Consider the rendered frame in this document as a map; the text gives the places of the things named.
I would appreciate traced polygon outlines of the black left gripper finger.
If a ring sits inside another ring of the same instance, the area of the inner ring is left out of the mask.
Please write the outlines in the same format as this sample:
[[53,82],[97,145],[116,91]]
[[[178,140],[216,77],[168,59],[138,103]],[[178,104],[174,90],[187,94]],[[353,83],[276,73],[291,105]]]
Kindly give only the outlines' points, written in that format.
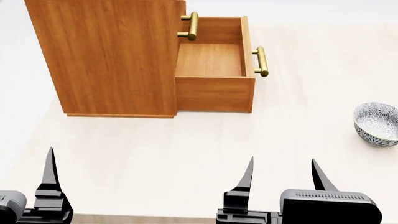
[[52,147],[47,153],[42,181],[35,191],[35,197],[34,208],[42,216],[73,216],[72,206],[60,186]]

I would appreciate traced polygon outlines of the open wooden drawer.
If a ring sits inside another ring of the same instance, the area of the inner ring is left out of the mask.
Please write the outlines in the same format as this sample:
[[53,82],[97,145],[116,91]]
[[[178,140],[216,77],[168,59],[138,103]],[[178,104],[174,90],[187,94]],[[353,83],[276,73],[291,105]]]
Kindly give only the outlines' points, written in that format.
[[177,109],[250,113],[256,78],[251,52],[246,16],[199,18],[197,39],[179,43]]

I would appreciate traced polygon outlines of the blue white patterned bowl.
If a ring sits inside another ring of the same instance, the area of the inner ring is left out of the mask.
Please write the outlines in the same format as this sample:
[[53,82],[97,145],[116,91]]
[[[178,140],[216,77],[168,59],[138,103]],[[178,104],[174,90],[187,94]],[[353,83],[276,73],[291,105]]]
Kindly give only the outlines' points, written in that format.
[[366,102],[353,111],[358,136],[376,147],[398,145],[398,108],[379,102]]

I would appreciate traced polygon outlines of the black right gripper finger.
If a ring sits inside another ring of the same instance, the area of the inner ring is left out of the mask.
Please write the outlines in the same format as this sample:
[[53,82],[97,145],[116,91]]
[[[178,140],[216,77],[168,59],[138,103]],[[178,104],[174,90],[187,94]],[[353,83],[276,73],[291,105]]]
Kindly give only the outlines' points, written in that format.
[[249,195],[251,190],[252,175],[254,170],[254,157],[251,158],[244,175],[229,192],[223,195],[223,208],[227,210],[248,210]]
[[312,179],[315,190],[337,192],[338,189],[322,171],[315,159],[312,159]]

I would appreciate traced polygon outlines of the wooden cabinet body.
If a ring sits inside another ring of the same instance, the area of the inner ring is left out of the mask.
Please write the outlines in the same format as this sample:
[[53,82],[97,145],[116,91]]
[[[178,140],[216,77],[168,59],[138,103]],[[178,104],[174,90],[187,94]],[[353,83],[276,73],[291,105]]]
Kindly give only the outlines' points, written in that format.
[[66,115],[176,115],[185,0],[24,2]]

